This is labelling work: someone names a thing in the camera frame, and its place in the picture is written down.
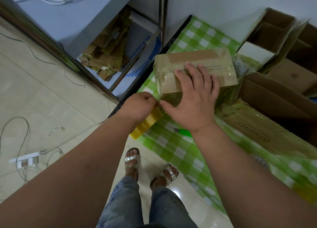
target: leg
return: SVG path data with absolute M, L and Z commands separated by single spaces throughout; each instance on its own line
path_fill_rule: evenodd
M 132 154 L 127 153 L 127 156 L 136 155 L 133 152 L 134 150 Z M 127 162 L 127 164 L 135 163 L 136 160 Z M 102 211 L 96 228 L 133 228 L 144 224 L 139 185 L 135 181 L 136 175 L 134 168 L 127 168 L 125 177 L 116 185 Z
M 171 166 L 172 171 L 176 174 L 177 170 Z M 153 183 L 152 203 L 150 208 L 150 223 L 159 223 L 167 228 L 198 228 L 178 196 L 167 189 L 166 180 L 158 177 Z

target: white shelf surface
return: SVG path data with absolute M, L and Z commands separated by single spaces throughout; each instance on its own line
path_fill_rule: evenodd
M 129 0 L 71 0 L 50 5 L 42 0 L 23 0 L 18 5 L 46 33 L 77 58 Z
M 132 22 L 131 29 L 128 36 L 128 42 L 126 46 L 125 54 L 132 60 L 135 55 L 137 55 L 141 48 L 147 43 L 147 41 L 153 35 L 152 32 L 140 26 L 139 24 Z M 160 52 L 161 42 L 157 38 L 156 41 L 150 42 L 148 46 L 145 48 L 144 52 L 141 54 L 139 60 L 135 63 L 135 65 L 131 68 L 131 70 L 126 74 L 126 76 L 121 80 L 118 86 L 113 91 L 113 94 L 121 100 L 125 95 L 125 92 L 129 88 L 129 86 L 134 82 L 139 76 L 143 73 L 143 71 L 149 66 L 150 61 Z M 89 72 L 91 72 L 99 82 L 102 83 L 106 88 L 110 88 L 116 79 L 120 76 L 120 74 L 124 71 L 129 64 L 125 65 L 120 72 L 117 72 L 115 75 L 111 77 L 109 81 L 102 80 L 97 72 L 91 70 L 86 67 Z

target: white wall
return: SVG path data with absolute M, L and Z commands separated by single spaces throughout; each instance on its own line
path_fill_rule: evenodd
M 158 0 L 132 0 L 131 3 L 158 19 Z M 316 0 L 169 0 L 165 40 L 193 14 L 241 42 L 266 7 L 298 18 L 312 18 L 311 23 L 317 26 Z

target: hand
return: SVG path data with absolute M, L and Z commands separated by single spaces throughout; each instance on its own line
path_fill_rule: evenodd
M 124 102 L 116 115 L 130 119 L 134 126 L 137 126 L 150 115 L 156 103 L 156 99 L 148 92 L 133 94 Z
M 179 106 L 175 108 L 164 100 L 160 101 L 160 105 L 173 120 L 192 133 L 215 122 L 215 102 L 220 83 L 215 75 L 210 77 L 202 64 L 198 64 L 196 68 L 190 62 L 186 62 L 185 68 L 192 76 L 192 80 L 179 69 L 174 72 L 183 90 Z

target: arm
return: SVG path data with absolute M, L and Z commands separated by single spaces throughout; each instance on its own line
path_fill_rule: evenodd
M 0 227 L 95 227 L 126 140 L 156 104 L 134 94 L 91 135 L 0 205 Z
M 315 227 L 317 211 L 262 168 L 214 122 L 219 81 L 199 65 L 186 64 L 183 98 L 176 108 L 161 101 L 164 110 L 189 130 L 202 153 L 221 201 L 234 227 Z

